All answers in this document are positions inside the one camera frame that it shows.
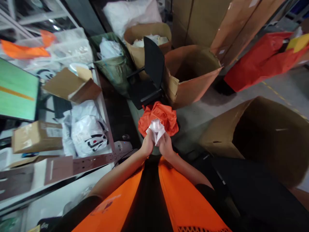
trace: black office chair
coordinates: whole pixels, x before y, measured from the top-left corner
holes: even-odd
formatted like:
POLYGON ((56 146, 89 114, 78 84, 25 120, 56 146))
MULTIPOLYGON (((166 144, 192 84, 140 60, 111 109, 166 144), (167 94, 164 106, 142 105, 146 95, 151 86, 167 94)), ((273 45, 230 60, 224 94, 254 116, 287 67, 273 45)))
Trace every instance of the black office chair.
POLYGON ((129 83, 131 77, 142 71, 150 76, 150 80, 137 81, 128 90, 129 96, 138 110, 160 100, 163 95, 161 81, 164 74, 164 55, 160 48, 147 37, 144 37, 144 45, 145 66, 128 76, 129 83))

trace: crumpled orange bag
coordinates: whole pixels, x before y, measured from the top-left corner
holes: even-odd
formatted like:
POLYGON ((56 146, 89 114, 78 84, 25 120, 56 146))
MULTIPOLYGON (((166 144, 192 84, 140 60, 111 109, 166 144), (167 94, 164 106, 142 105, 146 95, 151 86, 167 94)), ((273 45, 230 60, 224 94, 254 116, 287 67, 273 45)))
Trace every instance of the crumpled orange bag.
POLYGON ((19 46, 6 40, 1 40, 2 49, 9 57, 13 59, 32 59, 36 57, 50 57, 51 55, 45 50, 45 47, 49 47, 53 41, 57 38, 56 36, 45 30, 40 30, 43 47, 25 47, 19 46))
POLYGON ((147 135, 146 130, 150 126, 151 120, 154 119, 160 120, 169 136, 173 136, 179 131, 176 111, 172 110, 170 106, 156 101, 153 106, 146 107, 143 116, 138 121, 138 130, 144 137, 147 135))

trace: package label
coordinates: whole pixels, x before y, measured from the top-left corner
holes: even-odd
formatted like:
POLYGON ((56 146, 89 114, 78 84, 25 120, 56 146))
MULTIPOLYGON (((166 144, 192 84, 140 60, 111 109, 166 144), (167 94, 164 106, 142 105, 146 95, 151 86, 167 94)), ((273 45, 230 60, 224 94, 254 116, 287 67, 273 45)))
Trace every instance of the package label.
POLYGON ((46 128, 46 134, 48 137, 62 137, 62 128, 46 128))

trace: orange plastic bag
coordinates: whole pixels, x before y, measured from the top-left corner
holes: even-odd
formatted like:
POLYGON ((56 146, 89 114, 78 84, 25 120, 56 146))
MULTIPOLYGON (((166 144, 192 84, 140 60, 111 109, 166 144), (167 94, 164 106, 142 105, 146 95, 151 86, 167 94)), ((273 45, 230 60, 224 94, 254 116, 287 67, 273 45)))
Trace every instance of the orange plastic bag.
POLYGON ((170 106, 156 101, 153 106, 146 107, 143 116, 138 121, 138 130, 144 137, 147 135, 146 130, 150 126, 151 120, 154 119, 160 120, 169 136, 173 136, 179 131, 176 111, 172 110, 170 106))
POLYGON ((235 91, 242 91, 267 78, 290 70, 309 49, 307 45, 297 53, 293 49, 278 53, 283 40, 292 32, 264 35, 226 74, 224 81, 235 91))
POLYGON ((45 47, 49 47, 52 42, 56 40, 56 36, 48 31, 41 30, 40 32, 44 43, 43 47, 25 47, 16 45, 6 40, 1 40, 3 51, 13 59, 50 57, 51 55, 45 50, 45 47))

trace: green screen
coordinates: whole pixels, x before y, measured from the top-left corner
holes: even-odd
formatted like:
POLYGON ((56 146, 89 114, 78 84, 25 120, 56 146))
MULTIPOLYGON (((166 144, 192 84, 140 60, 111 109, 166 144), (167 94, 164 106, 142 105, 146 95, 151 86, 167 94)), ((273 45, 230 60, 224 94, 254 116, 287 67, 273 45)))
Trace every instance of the green screen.
POLYGON ((33 121, 39 79, 0 59, 0 115, 33 121))

